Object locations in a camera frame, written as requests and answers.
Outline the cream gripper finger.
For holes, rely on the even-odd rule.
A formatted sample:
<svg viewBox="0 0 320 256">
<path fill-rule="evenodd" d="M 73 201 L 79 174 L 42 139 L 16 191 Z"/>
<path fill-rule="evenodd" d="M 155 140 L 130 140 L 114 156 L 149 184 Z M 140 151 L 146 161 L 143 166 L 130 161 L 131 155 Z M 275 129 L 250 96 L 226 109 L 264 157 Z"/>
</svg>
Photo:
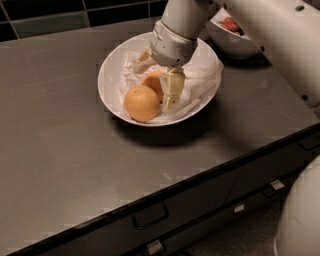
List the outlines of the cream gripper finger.
<svg viewBox="0 0 320 256">
<path fill-rule="evenodd" d="M 180 101 L 185 83 L 185 74 L 181 66 L 168 68 L 165 74 L 160 75 L 160 84 L 163 91 L 163 106 L 174 108 Z"/>
<path fill-rule="evenodd" d="M 137 58 L 133 66 L 133 72 L 135 74 L 142 74 L 151 66 L 156 64 L 157 62 L 152 57 L 151 49 L 149 47 L 146 47 Z"/>
</svg>

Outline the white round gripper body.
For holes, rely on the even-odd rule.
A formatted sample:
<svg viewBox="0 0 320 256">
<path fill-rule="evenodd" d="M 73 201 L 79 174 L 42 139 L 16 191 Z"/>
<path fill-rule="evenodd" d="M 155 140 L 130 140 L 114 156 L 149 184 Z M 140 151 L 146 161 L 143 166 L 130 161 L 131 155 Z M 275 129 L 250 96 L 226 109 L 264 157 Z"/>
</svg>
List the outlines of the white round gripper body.
<svg viewBox="0 0 320 256">
<path fill-rule="evenodd" d="M 196 39 L 187 39 L 176 34 L 161 20 L 155 23 L 150 38 L 150 49 L 152 58 L 160 66 L 185 65 L 191 60 L 197 46 Z"/>
</svg>

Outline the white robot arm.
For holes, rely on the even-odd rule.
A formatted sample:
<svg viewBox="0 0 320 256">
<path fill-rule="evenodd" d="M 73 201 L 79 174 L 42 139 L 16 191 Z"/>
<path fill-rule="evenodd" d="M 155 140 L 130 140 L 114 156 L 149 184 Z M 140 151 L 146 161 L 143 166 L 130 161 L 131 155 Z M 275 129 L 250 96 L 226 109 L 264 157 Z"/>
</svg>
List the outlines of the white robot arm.
<svg viewBox="0 0 320 256">
<path fill-rule="evenodd" d="M 182 81 L 182 66 L 219 5 L 312 109 L 320 103 L 320 15 L 302 0 L 168 0 L 136 73 L 159 64 L 167 82 Z M 314 159 L 293 184 L 274 242 L 276 256 L 320 256 L 320 161 Z"/>
</svg>

